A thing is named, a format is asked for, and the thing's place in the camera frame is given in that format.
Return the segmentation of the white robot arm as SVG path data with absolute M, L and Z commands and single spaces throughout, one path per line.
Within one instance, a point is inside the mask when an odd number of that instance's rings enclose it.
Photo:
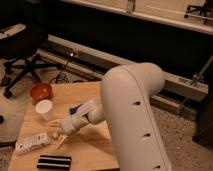
M 49 124 L 68 137 L 106 122 L 120 171 L 172 171 L 150 104 L 164 84 L 164 72 L 153 63 L 114 67 L 101 81 L 100 102 L 86 101 Z

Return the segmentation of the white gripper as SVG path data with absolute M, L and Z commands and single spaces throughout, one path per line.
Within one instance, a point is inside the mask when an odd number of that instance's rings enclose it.
M 67 135 L 74 135 L 77 133 L 81 128 L 88 125 L 89 121 L 85 115 L 81 115 L 79 113 L 75 113 L 73 115 L 67 115 L 62 120 L 56 119 L 47 123 L 50 127 L 61 127 L 62 131 Z M 67 135 L 60 135 L 56 149 L 59 149 L 64 141 L 68 138 Z

